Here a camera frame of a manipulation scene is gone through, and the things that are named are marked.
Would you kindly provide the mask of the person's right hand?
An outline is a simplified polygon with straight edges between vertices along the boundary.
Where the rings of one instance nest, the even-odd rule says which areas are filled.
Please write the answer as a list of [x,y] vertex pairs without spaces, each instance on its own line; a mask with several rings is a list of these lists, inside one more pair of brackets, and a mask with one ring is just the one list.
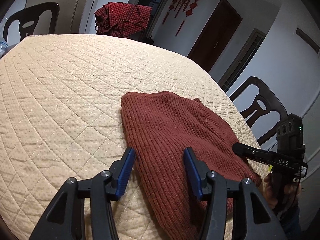
[[274,209],[280,203],[280,211],[288,210],[298,202],[298,195],[302,191],[302,185],[301,183],[291,182],[280,190],[276,187],[276,180],[273,178],[273,175],[273,173],[269,173],[264,178],[266,185],[263,196],[271,209]]

